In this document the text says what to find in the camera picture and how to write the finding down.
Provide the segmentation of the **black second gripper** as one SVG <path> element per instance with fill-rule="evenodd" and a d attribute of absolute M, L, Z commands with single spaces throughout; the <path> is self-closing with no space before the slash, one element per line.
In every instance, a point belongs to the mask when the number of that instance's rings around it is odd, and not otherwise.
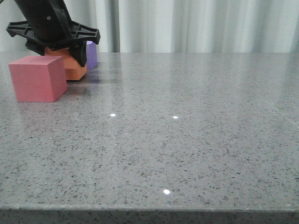
<path fill-rule="evenodd" d="M 25 47 L 41 56 L 45 47 L 69 48 L 69 54 L 85 67 L 85 41 L 98 44 L 98 29 L 73 21 L 63 0 L 16 0 L 15 3 L 26 20 L 9 23 L 7 32 L 11 37 L 25 38 Z"/>

